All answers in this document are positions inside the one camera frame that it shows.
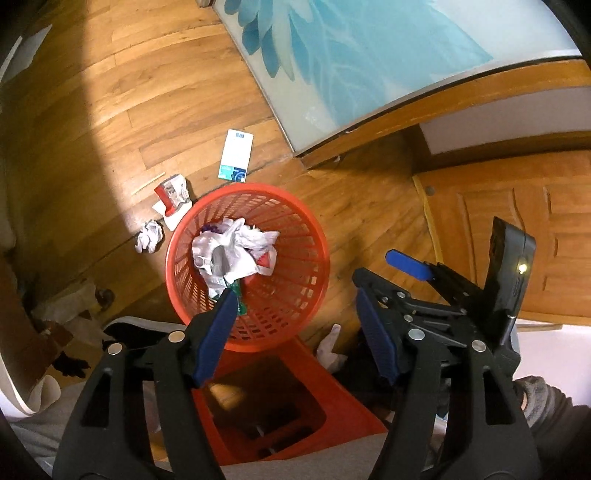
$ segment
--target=metal screw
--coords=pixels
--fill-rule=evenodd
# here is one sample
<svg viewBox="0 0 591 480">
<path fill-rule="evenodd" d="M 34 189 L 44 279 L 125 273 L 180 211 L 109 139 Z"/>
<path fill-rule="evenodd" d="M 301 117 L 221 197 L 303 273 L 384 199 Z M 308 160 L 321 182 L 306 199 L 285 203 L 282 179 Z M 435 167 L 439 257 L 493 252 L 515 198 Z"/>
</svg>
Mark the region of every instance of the metal screw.
<svg viewBox="0 0 591 480">
<path fill-rule="evenodd" d="M 168 334 L 168 341 L 172 343 L 179 343 L 184 340 L 184 332 L 182 330 L 177 330 L 175 332 L 170 332 Z"/>
<path fill-rule="evenodd" d="M 425 332 L 418 328 L 413 328 L 408 331 L 408 336 L 413 340 L 423 340 L 425 338 Z"/>
<path fill-rule="evenodd" d="M 117 355 L 121 352 L 121 350 L 123 350 L 123 345 L 121 345 L 120 343 L 112 343 L 111 345 L 109 345 L 107 352 L 109 355 Z"/>
<path fill-rule="evenodd" d="M 486 343 L 482 340 L 474 340 L 472 342 L 472 348 L 477 352 L 482 353 L 484 350 L 486 350 Z"/>
</svg>

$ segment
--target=blue gripper pad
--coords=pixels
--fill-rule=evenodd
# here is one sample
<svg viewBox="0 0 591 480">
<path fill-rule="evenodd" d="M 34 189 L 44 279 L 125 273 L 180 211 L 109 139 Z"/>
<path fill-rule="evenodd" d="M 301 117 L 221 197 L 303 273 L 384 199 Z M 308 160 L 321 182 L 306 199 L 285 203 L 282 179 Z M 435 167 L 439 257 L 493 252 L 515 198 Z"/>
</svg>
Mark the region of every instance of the blue gripper pad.
<svg viewBox="0 0 591 480">
<path fill-rule="evenodd" d="M 357 290 L 357 316 L 365 338 L 371 348 L 379 374 L 391 385 L 398 378 L 400 371 L 396 364 L 396 345 L 392 343 L 378 317 L 368 295 L 362 288 Z"/>
<path fill-rule="evenodd" d="M 193 381 L 199 386 L 213 377 L 224 345 L 238 316 L 238 297 L 232 290 L 226 289 L 226 291 L 228 296 L 213 310 L 216 316 L 197 350 L 197 365 L 193 373 Z"/>
<path fill-rule="evenodd" d="M 433 280 L 434 278 L 429 265 L 419 262 L 413 257 L 409 257 L 398 250 L 390 250 L 386 253 L 386 262 L 388 265 L 407 273 L 417 280 L 428 281 Z"/>
</svg>

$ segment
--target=white wall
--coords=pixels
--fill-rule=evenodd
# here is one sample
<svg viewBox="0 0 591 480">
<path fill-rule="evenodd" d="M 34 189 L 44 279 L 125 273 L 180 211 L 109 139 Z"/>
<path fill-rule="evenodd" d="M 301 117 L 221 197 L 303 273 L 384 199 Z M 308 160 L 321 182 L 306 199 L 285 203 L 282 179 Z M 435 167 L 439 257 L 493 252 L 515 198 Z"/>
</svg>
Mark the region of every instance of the white wall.
<svg viewBox="0 0 591 480">
<path fill-rule="evenodd" d="M 432 154 L 502 140 L 591 130 L 591 87 L 530 93 L 421 124 Z"/>
<path fill-rule="evenodd" d="M 564 325 L 562 330 L 521 332 L 521 364 L 514 378 L 535 375 L 591 406 L 591 327 Z"/>
</svg>

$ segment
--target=red bucket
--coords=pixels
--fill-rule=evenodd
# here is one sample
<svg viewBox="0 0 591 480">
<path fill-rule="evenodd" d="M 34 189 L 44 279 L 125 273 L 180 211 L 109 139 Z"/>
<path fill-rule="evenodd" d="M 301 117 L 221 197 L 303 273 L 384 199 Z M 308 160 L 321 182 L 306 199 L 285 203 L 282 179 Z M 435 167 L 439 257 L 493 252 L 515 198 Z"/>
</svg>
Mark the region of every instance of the red bucket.
<svg viewBox="0 0 591 480">
<path fill-rule="evenodd" d="M 293 195 L 270 185 L 236 183 L 201 198 L 174 231 L 166 255 L 166 287 L 180 319 L 189 324 L 213 308 L 193 264 L 191 243 L 206 223 L 244 217 L 246 224 L 280 233 L 273 275 L 243 279 L 239 316 L 226 349 L 260 352 L 291 339 L 318 311 L 329 282 L 326 237 L 310 210 Z"/>
</svg>

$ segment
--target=wooden trim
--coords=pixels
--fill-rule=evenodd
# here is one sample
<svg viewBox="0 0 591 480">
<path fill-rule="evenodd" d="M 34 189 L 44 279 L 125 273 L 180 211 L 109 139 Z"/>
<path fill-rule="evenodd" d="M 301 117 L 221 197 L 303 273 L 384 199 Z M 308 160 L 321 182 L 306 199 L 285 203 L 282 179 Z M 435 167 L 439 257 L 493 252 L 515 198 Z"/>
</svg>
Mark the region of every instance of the wooden trim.
<svg viewBox="0 0 591 480">
<path fill-rule="evenodd" d="M 519 67 L 445 87 L 378 114 L 358 127 L 302 154 L 312 168 L 329 158 L 446 113 L 526 93 L 591 85 L 591 70 L 584 60 L 549 61 Z"/>
<path fill-rule="evenodd" d="M 439 263 L 443 263 L 443 252 L 441 250 L 441 243 L 437 236 L 437 229 L 435 228 L 435 221 L 433 220 L 433 214 L 431 213 L 431 207 L 429 206 L 427 194 L 421 184 L 421 179 L 418 176 L 413 176 L 414 186 L 417 189 L 417 193 L 421 202 L 423 203 L 423 210 L 425 211 L 425 218 L 427 219 L 427 227 L 429 228 L 429 234 L 431 235 L 431 241 L 433 242 L 433 249 L 435 250 L 435 260 Z"/>
<path fill-rule="evenodd" d="M 591 148 L 591 131 L 559 132 L 533 137 L 512 138 L 431 155 L 428 146 L 427 153 L 421 147 L 420 140 L 413 135 L 410 136 L 410 142 L 407 140 L 408 146 L 413 151 L 413 173 L 457 167 L 458 165 L 496 160 L 497 158 L 567 150 L 588 150 Z"/>
<path fill-rule="evenodd" d="M 548 323 L 546 325 L 519 325 L 517 324 L 517 333 L 530 332 L 548 332 L 552 330 L 562 330 L 562 323 Z"/>
<path fill-rule="evenodd" d="M 535 320 L 536 322 L 561 323 L 564 325 L 589 326 L 589 317 L 577 317 L 574 315 L 556 315 L 554 313 L 519 312 L 519 318 L 523 320 Z"/>
</svg>

